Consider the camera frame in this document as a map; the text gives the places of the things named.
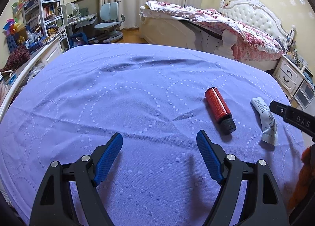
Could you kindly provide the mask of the grey-white foil pouch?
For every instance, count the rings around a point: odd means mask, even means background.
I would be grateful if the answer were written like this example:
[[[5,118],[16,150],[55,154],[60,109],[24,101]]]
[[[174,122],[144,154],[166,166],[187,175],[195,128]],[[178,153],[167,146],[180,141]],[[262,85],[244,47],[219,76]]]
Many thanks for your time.
[[[251,104],[259,113],[263,132],[261,140],[275,146],[278,141],[278,126],[270,108],[261,97],[252,98]]]

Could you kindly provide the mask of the red small bottle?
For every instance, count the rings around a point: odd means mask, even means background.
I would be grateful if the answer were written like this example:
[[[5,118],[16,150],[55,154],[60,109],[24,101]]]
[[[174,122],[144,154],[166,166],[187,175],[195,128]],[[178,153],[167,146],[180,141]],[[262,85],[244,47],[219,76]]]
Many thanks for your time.
[[[234,132],[236,130],[236,125],[233,121],[232,113],[219,90],[216,87],[207,89],[205,98],[221,132],[224,135],[230,135]]]

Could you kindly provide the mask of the plastic drawer unit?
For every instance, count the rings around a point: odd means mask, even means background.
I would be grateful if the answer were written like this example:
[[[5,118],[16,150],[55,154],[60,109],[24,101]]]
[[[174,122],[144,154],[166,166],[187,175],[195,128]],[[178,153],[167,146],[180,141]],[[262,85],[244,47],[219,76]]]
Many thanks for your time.
[[[314,99],[314,85],[307,79],[303,79],[297,91],[293,95],[292,103],[300,110],[305,110]]]

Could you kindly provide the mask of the white nightstand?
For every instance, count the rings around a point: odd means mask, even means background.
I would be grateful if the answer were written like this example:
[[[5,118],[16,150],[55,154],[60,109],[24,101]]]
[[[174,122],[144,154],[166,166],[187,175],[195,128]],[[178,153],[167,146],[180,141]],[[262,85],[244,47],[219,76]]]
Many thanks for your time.
[[[279,83],[289,100],[294,97],[294,94],[305,79],[303,72],[284,55],[280,58],[273,77]]]

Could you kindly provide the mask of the floral pink quilt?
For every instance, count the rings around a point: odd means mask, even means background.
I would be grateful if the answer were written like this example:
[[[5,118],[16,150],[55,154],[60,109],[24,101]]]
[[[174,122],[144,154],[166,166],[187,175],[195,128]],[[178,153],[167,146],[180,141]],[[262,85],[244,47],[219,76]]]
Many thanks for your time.
[[[240,62],[274,61],[278,40],[217,10],[149,1],[140,10],[140,33],[150,44],[207,51]]]

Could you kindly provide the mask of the purple tablecloth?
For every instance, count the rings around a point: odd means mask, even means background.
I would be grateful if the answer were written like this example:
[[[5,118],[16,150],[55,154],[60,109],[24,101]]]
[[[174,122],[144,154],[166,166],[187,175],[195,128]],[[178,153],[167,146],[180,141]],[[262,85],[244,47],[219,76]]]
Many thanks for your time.
[[[224,135],[205,92],[216,87],[236,130]],[[301,132],[276,117],[278,141],[262,142],[251,99],[288,104],[275,79],[212,54],[147,44],[88,45],[60,55],[13,101],[1,122],[1,179],[28,222],[49,164],[73,163],[107,143],[123,147],[98,187],[115,225],[202,225],[219,185],[196,144],[204,130],[239,159],[264,159],[284,202],[302,167]]]

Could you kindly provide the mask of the white bed with headboard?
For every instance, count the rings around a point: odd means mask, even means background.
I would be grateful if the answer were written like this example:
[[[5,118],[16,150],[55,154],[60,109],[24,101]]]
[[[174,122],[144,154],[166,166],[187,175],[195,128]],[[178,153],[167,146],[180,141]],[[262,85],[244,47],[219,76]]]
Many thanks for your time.
[[[259,0],[220,1],[219,9],[149,1],[140,7],[140,34],[148,43],[187,48],[274,69],[292,42],[295,27]]]

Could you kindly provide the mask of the study desk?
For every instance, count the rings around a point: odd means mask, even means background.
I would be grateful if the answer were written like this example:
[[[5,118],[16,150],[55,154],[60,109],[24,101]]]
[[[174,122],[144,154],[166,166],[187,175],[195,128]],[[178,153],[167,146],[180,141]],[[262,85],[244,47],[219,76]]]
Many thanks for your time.
[[[97,20],[97,14],[89,14],[82,17],[80,10],[75,8],[75,4],[62,4],[61,16],[65,26],[66,39],[70,48],[72,48],[70,37],[73,35],[73,28],[78,29],[79,32],[83,32],[85,26],[92,25]]]

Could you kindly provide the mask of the white bookshelf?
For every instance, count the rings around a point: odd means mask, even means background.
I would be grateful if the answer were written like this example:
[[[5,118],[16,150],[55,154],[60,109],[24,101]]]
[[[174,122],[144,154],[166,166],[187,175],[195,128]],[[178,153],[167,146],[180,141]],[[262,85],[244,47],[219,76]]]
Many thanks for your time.
[[[31,32],[38,32],[42,37],[59,35],[59,45],[63,52],[69,50],[61,0],[23,0],[23,23]]]

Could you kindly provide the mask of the light blue desk chair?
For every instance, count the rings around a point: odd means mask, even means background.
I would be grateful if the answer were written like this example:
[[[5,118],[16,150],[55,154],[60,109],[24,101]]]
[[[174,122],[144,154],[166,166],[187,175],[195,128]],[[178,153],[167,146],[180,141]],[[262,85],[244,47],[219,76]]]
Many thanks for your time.
[[[95,38],[94,44],[97,43],[115,43],[123,38],[120,30],[121,24],[125,22],[125,16],[121,14],[119,20],[119,4],[120,1],[103,4],[100,8],[101,22],[94,26],[95,30],[103,33]]]

